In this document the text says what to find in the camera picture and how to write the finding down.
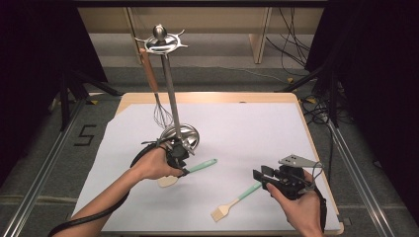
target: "mint green handle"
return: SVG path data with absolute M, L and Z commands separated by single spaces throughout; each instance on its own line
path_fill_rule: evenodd
M 239 196 L 238 199 L 239 200 L 242 200 L 242 199 L 246 198 L 248 195 L 252 194 L 257 189 L 261 188 L 261 186 L 262 186 L 262 183 L 257 182 L 252 187 L 250 187 L 246 192 L 244 192 L 243 194 L 241 194 L 241 196 Z
M 215 164 L 216 161 L 217 161 L 216 159 L 208 160 L 208 161 L 206 161 L 204 163 L 201 163 L 201 164 L 199 164 L 197 166 L 192 167 L 191 169 L 189 169 L 189 172 L 192 173 L 192 172 L 196 172 L 196 171 L 202 170 L 203 168 L 206 168 L 206 167 L 208 167 L 210 165 Z

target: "finger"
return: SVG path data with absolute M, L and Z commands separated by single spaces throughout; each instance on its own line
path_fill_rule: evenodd
M 277 187 L 268 183 L 266 184 L 266 188 L 268 188 L 269 193 L 271 193 L 272 197 L 281 205 L 282 208 L 287 208 L 290 200 L 286 198 L 283 193 L 277 189 Z
M 175 169 L 173 167 L 170 167 L 170 168 L 171 168 L 171 170 L 170 170 L 170 175 L 171 176 L 179 177 L 179 176 L 182 176 L 184 174 L 182 170 Z
M 308 171 L 306 171 L 306 170 L 303 170 L 304 171 L 304 179 L 306 180 L 306 181 L 309 181 L 309 182 L 313 182 L 313 176 L 310 174 L 310 173 L 308 173 Z

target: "white paper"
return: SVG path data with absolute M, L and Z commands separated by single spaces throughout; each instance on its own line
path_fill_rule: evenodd
M 109 122 L 74 212 L 128 169 L 145 147 L 141 142 L 160 136 L 162 128 L 153 119 L 154 107 L 131 105 Z M 281 207 L 262 188 L 235 205 L 219 222 L 210 214 L 255 184 L 253 169 L 260 170 L 261 165 L 278 169 L 278 161 L 291 154 L 315 161 L 296 104 L 178 104 L 178 111 L 180 122 L 195 127 L 201 138 L 196 155 L 185 160 L 187 167 L 213 158 L 218 162 L 168 188 L 160 188 L 157 181 L 140 182 L 103 231 L 293 230 Z M 326 230 L 339 230 L 321 176 L 316 184 L 328 200 Z

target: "brush bristles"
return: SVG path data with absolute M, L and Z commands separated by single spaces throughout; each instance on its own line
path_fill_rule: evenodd
M 219 206 L 215 211 L 213 211 L 210 215 L 212 219 L 217 222 L 223 219 L 228 214 L 229 206 Z

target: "floor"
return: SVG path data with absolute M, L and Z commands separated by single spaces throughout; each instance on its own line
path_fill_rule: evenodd
M 280 48 L 285 40 L 280 36 L 268 36 Z M 310 45 L 312 36 L 298 36 Z M 122 92 L 144 91 L 148 86 L 129 35 L 91 35 L 109 84 Z M 170 54 L 176 91 L 260 91 L 272 92 L 286 87 L 288 80 L 298 80 L 306 74 L 303 67 L 267 43 L 261 64 L 255 64 L 248 37 L 245 35 L 182 35 L 182 43 L 188 45 Z M 288 43 L 286 50 L 297 55 L 295 47 Z M 157 78 L 162 80 L 161 63 L 151 57 Z M 294 93 L 302 99 L 310 95 L 315 81 L 308 82 Z M 37 178 L 44 160 L 51 156 L 51 148 L 62 138 L 62 146 L 41 192 L 26 219 L 20 236 L 45 236 L 56 224 L 71 215 L 78 195 L 92 166 L 97 148 L 107 122 L 115 115 L 120 98 L 100 93 L 86 85 L 92 97 L 86 103 L 72 105 L 76 120 L 66 134 L 60 129 L 60 107 L 55 106 L 45 118 L 34 141 L 27 149 L 27 156 L 19 161 L 5 185 L 0 190 L 0 231 L 6 231 L 8 222 L 17 211 L 33 181 Z M 316 104 L 304 103 L 309 111 Z M 419 236 L 419 229 L 408 210 L 391 186 L 385 173 L 376 166 L 374 154 L 357 130 L 350 115 L 340 114 L 339 128 L 333 132 L 324 122 L 306 120 L 317 152 L 330 179 L 330 188 L 345 224 L 342 236 Z M 91 137 L 81 136 L 88 131 Z M 387 227 L 377 226 L 374 211 L 383 213 Z

